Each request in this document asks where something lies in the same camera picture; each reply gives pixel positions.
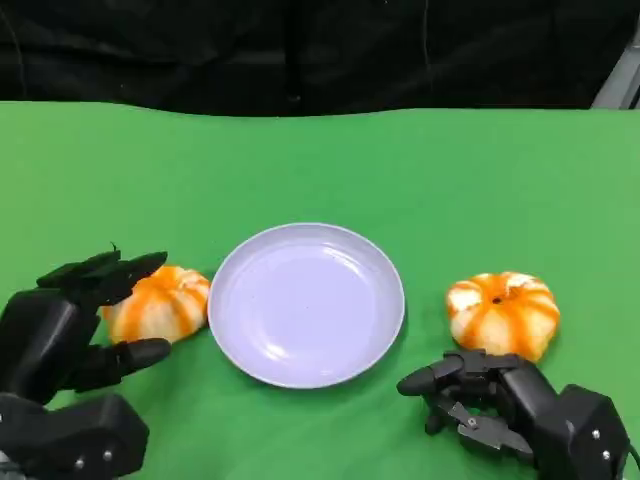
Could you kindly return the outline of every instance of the robotic hand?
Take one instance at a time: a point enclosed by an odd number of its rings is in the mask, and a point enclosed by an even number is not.
[[[16,293],[0,316],[0,479],[107,480],[142,467],[149,430],[119,395],[48,411],[59,390],[120,383],[164,359],[164,339],[90,345],[98,308],[115,305],[166,261],[123,261],[118,250],[64,265]]]
[[[577,385],[557,394],[518,355],[446,353],[397,388],[429,405],[427,434],[453,423],[466,446],[514,454],[534,465],[541,480],[619,480],[629,454],[640,462],[609,397]],[[492,408],[497,415],[468,408]]]

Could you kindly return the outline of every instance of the green tablecloth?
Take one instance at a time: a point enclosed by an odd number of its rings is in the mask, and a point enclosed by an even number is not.
[[[561,334],[544,373],[609,394],[640,443],[637,114],[230,119],[9,103],[0,125],[2,302],[111,241],[127,257],[167,249],[171,263],[210,274],[248,236],[296,221],[369,237],[403,278],[400,338],[340,387],[257,383],[207,332],[126,379],[117,390],[152,431],[136,478],[534,478],[466,453],[452,432],[427,437],[425,407],[395,392],[453,347],[445,289],[507,269],[557,295]]]

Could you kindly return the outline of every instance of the mini pumpkin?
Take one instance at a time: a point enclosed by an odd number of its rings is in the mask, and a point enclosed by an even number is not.
[[[464,348],[517,353],[537,362],[556,333],[560,311],[551,290],[522,273],[483,273],[447,292],[451,334]]]
[[[207,318],[209,281],[195,270],[162,266],[133,287],[133,293],[102,316],[113,343],[146,338],[177,342],[199,330]]]

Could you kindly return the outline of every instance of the white plate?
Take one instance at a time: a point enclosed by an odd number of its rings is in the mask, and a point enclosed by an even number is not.
[[[289,388],[359,375],[393,344],[404,292],[389,258],[341,227],[298,223],[237,247],[216,273],[209,324],[241,370]]]

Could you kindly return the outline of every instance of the black fabric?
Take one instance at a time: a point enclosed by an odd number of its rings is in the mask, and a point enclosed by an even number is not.
[[[30,100],[218,115],[588,108],[640,14],[640,0],[0,6],[0,99],[23,98],[24,77]]]

